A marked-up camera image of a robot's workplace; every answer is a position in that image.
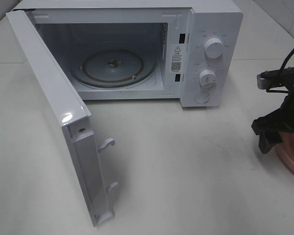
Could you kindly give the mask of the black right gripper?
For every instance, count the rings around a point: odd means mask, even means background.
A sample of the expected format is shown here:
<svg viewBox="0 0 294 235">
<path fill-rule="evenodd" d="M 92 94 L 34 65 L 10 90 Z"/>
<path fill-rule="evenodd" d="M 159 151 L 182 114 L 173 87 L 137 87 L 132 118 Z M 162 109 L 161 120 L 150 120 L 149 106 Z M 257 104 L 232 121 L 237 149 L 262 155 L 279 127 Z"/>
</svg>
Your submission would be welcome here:
<svg viewBox="0 0 294 235">
<path fill-rule="evenodd" d="M 280 133 L 294 134 L 294 86 L 277 110 L 255 119 L 252 130 L 259 136 L 259 149 L 267 154 L 276 144 L 282 143 Z"/>
</svg>

